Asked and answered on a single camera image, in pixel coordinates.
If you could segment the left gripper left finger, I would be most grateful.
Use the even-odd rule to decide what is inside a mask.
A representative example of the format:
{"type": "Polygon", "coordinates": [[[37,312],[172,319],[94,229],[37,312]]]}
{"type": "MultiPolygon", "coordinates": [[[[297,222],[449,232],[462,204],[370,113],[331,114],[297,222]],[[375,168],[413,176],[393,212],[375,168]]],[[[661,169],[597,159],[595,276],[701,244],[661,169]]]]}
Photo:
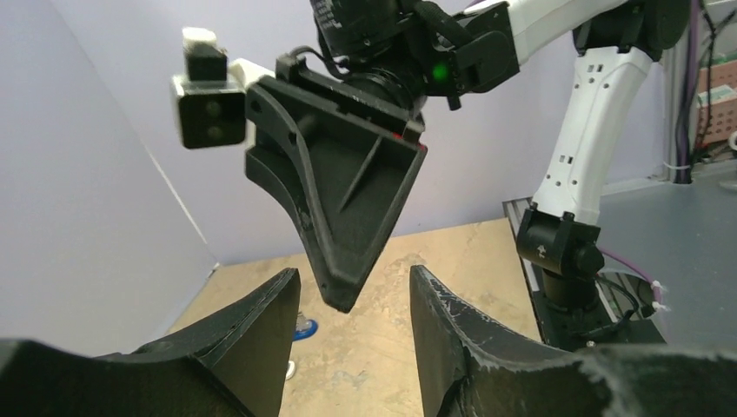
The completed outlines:
{"type": "Polygon", "coordinates": [[[276,416],[301,293],[286,268],[242,299],[128,353],[1,342],[4,416],[276,416]]]}

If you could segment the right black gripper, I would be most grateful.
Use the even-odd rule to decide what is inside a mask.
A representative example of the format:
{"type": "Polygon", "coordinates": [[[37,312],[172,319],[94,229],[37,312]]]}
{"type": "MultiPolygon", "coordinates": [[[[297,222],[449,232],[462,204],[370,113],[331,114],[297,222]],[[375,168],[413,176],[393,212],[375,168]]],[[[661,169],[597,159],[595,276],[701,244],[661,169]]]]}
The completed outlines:
{"type": "Polygon", "coordinates": [[[342,80],[282,55],[244,64],[254,128],[245,174],[286,211],[322,300],[350,312],[391,236],[427,154],[426,97],[402,66],[342,80]]]}

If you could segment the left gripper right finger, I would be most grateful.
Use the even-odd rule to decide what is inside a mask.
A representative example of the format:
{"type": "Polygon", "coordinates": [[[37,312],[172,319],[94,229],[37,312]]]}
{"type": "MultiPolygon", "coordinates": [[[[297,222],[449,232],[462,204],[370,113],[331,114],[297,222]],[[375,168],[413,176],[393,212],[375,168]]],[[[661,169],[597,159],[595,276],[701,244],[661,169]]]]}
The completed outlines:
{"type": "Polygon", "coordinates": [[[567,352],[515,332],[414,265],[409,296],[427,416],[733,416],[736,354],[664,344],[567,352]]]}

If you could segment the blue stapler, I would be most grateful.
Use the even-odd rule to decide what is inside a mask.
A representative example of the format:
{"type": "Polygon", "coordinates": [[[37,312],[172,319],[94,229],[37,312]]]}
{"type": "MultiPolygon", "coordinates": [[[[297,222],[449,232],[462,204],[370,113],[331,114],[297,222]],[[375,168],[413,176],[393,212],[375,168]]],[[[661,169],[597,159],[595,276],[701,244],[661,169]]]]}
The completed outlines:
{"type": "Polygon", "coordinates": [[[305,340],[312,337],[319,328],[318,323],[313,319],[307,319],[296,324],[293,341],[305,340]]]}

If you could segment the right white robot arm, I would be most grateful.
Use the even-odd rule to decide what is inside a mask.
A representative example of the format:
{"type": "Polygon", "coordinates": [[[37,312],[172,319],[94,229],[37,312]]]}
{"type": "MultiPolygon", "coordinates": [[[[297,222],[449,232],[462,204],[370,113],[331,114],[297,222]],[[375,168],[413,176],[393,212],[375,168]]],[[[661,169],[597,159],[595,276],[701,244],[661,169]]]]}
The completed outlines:
{"type": "Polygon", "coordinates": [[[399,46],[345,85],[287,69],[256,83],[256,142],[246,176],[287,211],[323,301],[347,313],[393,231],[419,232],[498,214],[501,200],[543,182],[597,191],[655,172],[656,116],[647,76],[681,38],[685,1],[513,1],[495,45],[501,92],[468,116],[417,115],[439,150],[376,121],[417,111],[418,70],[399,46]]]}

